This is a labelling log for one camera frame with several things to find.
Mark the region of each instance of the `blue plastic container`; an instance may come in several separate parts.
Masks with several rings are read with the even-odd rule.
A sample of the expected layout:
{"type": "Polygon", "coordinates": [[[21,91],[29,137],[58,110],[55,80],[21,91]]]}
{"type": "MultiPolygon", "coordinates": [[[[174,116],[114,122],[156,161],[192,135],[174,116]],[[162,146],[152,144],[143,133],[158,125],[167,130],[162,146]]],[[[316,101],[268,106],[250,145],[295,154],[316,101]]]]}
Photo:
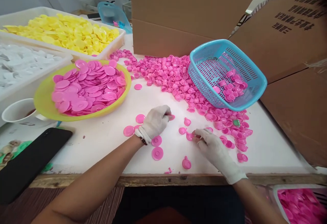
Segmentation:
{"type": "Polygon", "coordinates": [[[121,29],[126,31],[126,34],[132,34],[132,27],[124,11],[120,7],[109,2],[99,2],[98,11],[101,21],[104,24],[114,26],[113,22],[115,21],[121,29]]]}
{"type": "Polygon", "coordinates": [[[188,74],[199,91],[216,108],[242,111],[253,105],[267,87],[267,79],[259,68],[235,44],[222,39],[202,44],[190,54],[188,74]],[[244,95],[228,103],[224,99],[223,87],[218,94],[213,90],[221,80],[230,82],[226,73],[232,69],[248,84],[244,95]]]}

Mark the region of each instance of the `white glove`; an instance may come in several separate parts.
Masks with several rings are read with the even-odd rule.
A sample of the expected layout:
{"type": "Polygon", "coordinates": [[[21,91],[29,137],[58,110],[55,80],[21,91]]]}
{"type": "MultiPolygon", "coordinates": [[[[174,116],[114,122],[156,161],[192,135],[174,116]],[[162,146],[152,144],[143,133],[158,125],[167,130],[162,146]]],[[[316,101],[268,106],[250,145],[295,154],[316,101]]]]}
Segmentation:
{"type": "Polygon", "coordinates": [[[240,179],[247,179],[246,174],[232,160],[228,151],[220,139],[207,129],[196,129],[193,141],[198,143],[201,152],[206,156],[226,178],[228,184],[232,185],[240,179]]]}
{"type": "Polygon", "coordinates": [[[167,105],[151,109],[144,119],[143,125],[135,130],[135,134],[150,144],[152,139],[161,134],[167,127],[170,115],[170,107],[167,105]]]}

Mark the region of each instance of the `dark clothing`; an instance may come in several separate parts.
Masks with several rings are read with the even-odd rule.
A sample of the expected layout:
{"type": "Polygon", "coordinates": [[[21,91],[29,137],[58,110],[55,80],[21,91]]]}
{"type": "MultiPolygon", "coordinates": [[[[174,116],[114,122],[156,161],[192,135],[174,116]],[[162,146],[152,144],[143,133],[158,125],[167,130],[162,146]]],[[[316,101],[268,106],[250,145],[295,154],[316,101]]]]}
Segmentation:
{"type": "Polygon", "coordinates": [[[175,209],[191,223],[245,223],[243,205],[232,186],[125,188],[113,223],[134,223],[164,207],[175,209]]]}

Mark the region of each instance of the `floor mat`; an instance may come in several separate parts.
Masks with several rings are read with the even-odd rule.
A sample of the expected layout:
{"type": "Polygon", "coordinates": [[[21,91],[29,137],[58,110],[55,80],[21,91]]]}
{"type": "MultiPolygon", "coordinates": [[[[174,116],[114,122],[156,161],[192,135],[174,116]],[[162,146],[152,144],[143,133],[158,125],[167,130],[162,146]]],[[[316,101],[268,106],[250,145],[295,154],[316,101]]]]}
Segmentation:
{"type": "MultiPolygon", "coordinates": [[[[64,189],[28,188],[13,203],[0,206],[1,224],[30,224],[32,220],[64,189]]],[[[109,224],[112,222],[124,187],[116,187],[104,203],[90,216],[85,224],[109,224]]]]}

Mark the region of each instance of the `white plastic tray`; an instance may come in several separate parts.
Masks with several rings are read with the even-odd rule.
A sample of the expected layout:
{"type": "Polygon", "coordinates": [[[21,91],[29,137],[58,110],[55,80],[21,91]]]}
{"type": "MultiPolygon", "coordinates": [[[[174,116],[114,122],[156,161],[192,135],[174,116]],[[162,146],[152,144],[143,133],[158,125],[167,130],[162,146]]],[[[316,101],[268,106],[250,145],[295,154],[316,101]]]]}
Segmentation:
{"type": "MultiPolygon", "coordinates": [[[[61,13],[62,15],[71,15],[73,17],[79,17],[70,13],[65,13],[56,9],[51,9],[51,8],[47,8],[47,7],[37,7],[37,8],[31,8],[31,9],[27,9],[24,11],[20,11],[20,12],[16,12],[16,13],[11,13],[11,14],[6,14],[6,15],[2,15],[0,16],[0,29],[3,29],[4,25],[22,25],[22,26],[26,26],[28,24],[28,21],[31,19],[34,19],[35,17],[40,16],[41,14],[45,14],[48,16],[56,16],[57,13],[61,13]]],[[[93,21],[90,19],[87,19],[89,22],[91,22],[91,24],[98,24],[99,26],[105,26],[109,29],[114,29],[116,27],[110,26],[110,25],[106,25],[97,21],[93,21]]],[[[17,41],[25,41],[28,43],[31,43],[34,46],[39,46],[39,47],[43,47],[43,48],[47,48],[47,49],[53,49],[53,50],[57,50],[57,51],[61,51],[61,52],[65,52],[65,53],[69,53],[73,56],[73,61],[77,60],[77,59],[88,59],[88,60],[96,60],[96,59],[107,59],[109,57],[109,55],[114,52],[116,49],[119,49],[121,46],[124,45],[124,35],[126,34],[125,30],[120,29],[120,28],[116,28],[119,31],[119,36],[113,40],[97,57],[92,57],[90,55],[86,55],[86,54],[82,54],[67,48],[63,48],[63,47],[58,47],[49,43],[45,43],[45,42],[41,42],[41,41],[37,41],[34,39],[30,39],[30,38],[26,38],[23,36],[18,36],[15,34],[11,34],[11,33],[5,33],[5,32],[0,32],[0,35],[11,35],[13,39],[17,40],[17,41]]]]}
{"type": "Polygon", "coordinates": [[[274,206],[277,206],[279,211],[281,212],[284,219],[290,223],[289,219],[286,216],[286,213],[283,209],[282,204],[280,203],[280,200],[278,198],[278,191],[281,189],[310,189],[313,191],[314,195],[317,197],[320,203],[324,201],[324,203],[327,203],[327,188],[320,185],[315,184],[293,184],[293,185],[274,185],[269,186],[267,188],[267,193],[269,195],[269,198],[274,206]]]}
{"type": "Polygon", "coordinates": [[[69,65],[72,63],[72,55],[68,53],[63,53],[55,50],[40,48],[31,46],[28,43],[22,44],[19,41],[15,41],[12,38],[7,38],[6,36],[0,35],[0,42],[6,43],[6,44],[16,44],[18,46],[24,46],[27,48],[31,48],[33,50],[43,50],[44,52],[48,54],[53,54],[55,56],[62,57],[63,60],[56,62],[54,65],[49,66],[46,69],[43,69],[42,71],[36,73],[35,75],[32,75],[26,79],[24,79],[22,82],[13,84],[12,86],[6,88],[0,96],[0,127],[5,124],[5,122],[1,119],[2,112],[12,103],[27,99],[27,98],[33,98],[34,93],[40,83],[49,76],[50,73],[59,70],[63,68],[66,65],[69,65]]]}

